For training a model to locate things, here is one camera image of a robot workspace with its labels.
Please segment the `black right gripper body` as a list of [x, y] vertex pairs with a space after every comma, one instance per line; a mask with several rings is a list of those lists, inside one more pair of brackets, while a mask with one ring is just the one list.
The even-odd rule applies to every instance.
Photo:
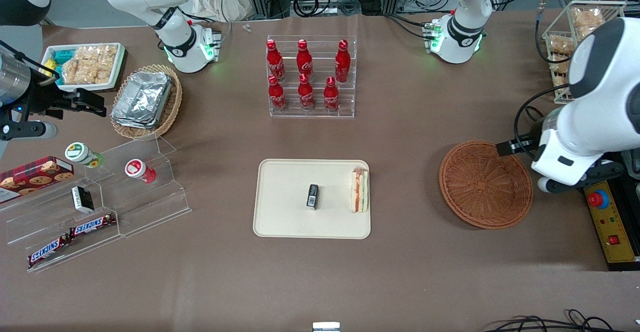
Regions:
[[55, 83], [45, 86], [35, 83], [30, 85], [29, 90], [26, 92], [23, 110], [29, 115], [42, 114], [48, 109], [73, 112], [83, 111], [82, 106], [78, 106], [74, 102], [76, 96], [76, 92], [60, 90]]

